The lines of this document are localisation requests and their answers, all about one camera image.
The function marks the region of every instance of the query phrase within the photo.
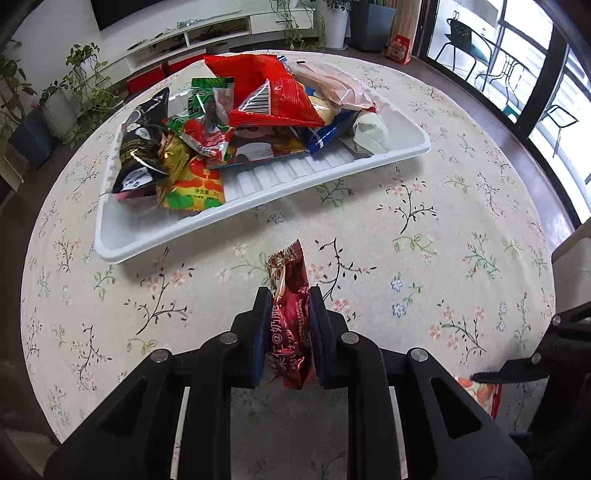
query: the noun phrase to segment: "green snack bag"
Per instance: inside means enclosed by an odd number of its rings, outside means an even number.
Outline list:
[[[234,104],[234,79],[196,78],[187,110],[167,119],[166,126],[199,154],[224,158],[232,136],[228,115]]]

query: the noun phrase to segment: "blue plant pot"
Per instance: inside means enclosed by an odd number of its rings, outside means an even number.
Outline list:
[[[350,45],[359,51],[382,52],[390,37],[395,8],[367,3],[367,0],[351,2]]]
[[[41,111],[34,108],[8,142],[28,160],[32,168],[39,168],[51,156],[57,138],[51,134]]]

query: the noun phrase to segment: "floral tablecloth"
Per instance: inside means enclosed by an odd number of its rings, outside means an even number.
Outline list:
[[[468,377],[531,355],[542,337],[554,311],[550,255],[522,181],[490,137],[446,95],[406,74],[328,54],[283,53],[333,63],[367,82],[425,129],[431,151],[109,265],[93,239],[118,125],[164,85],[175,93],[211,73],[196,63],[122,108],[53,186],[25,264],[24,356],[60,440],[154,349],[195,349],[227,330],[266,284],[267,255],[296,238],[326,306],[380,347],[421,346]],[[542,391],[541,384],[504,388],[498,421],[507,430],[526,428]],[[298,392],[271,382],[232,397],[234,478],[344,478],[343,391],[322,391],[313,381]]]

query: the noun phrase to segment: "glass door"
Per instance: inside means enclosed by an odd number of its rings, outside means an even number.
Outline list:
[[[591,216],[591,83],[573,51],[530,140],[554,170],[584,222]]]
[[[439,0],[427,56],[516,122],[540,75],[552,28],[534,0]]]
[[[534,0],[424,0],[418,56],[489,108],[538,161],[575,226],[591,208],[591,82]]]

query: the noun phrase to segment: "blue snack wrapper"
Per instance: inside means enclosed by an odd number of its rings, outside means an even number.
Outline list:
[[[354,110],[342,110],[335,116],[329,125],[318,128],[302,128],[298,132],[303,144],[310,153],[316,153],[330,140],[337,137],[343,130],[349,127],[358,112]]]

